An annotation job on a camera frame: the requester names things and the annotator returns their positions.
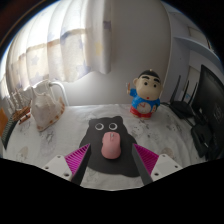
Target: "toy figure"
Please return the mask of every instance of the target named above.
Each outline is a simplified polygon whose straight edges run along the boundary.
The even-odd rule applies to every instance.
[[[160,93],[163,89],[159,76],[152,70],[142,72],[133,80],[136,89],[130,90],[128,84],[127,94],[134,97],[130,112],[142,119],[149,119],[160,105]]]

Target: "white curtain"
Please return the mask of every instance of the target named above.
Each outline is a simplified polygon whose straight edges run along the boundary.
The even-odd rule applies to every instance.
[[[5,65],[6,65],[6,59],[9,51],[9,46],[6,49],[5,53],[3,54],[1,60],[0,60],[0,99],[3,100],[5,97],[9,96],[7,83],[6,83],[6,72],[5,72]]]
[[[61,0],[17,33],[6,61],[9,92],[49,79],[74,82],[110,72],[111,0]]]

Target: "white wall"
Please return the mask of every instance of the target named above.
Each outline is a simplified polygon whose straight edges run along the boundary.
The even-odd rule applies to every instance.
[[[160,97],[161,102],[169,102],[173,91],[176,87],[179,75],[181,76],[179,88],[176,93],[175,100],[178,100],[181,90],[183,89],[189,68],[190,50],[174,37],[189,37],[188,27],[183,24],[175,14],[168,13],[171,25],[171,51],[168,72],[165,80],[164,90]]]
[[[112,70],[92,72],[75,83],[63,83],[70,105],[131,103],[126,83],[153,69],[162,82],[167,73],[171,33],[159,0],[112,1]],[[53,87],[58,97],[60,89]]]

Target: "penguin eye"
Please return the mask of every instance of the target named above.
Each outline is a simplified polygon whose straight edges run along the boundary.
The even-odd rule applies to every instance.
[[[109,125],[109,128],[110,128],[110,130],[116,130],[116,129],[117,129],[117,124],[115,124],[115,123],[111,123],[111,124]]]
[[[101,123],[98,123],[96,126],[95,126],[96,130],[100,131],[100,130],[103,130],[104,128],[104,125],[101,124]]]

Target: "shelf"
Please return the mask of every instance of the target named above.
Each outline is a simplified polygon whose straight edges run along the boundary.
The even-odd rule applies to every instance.
[[[187,46],[190,50],[195,51],[202,56],[206,57],[208,60],[210,60],[214,65],[219,68],[219,70],[223,72],[223,67],[220,59],[218,56],[213,53],[208,47],[204,46],[203,44],[197,42],[194,39],[187,38],[187,37],[174,37],[175,39],[180,40],[185,46]]]

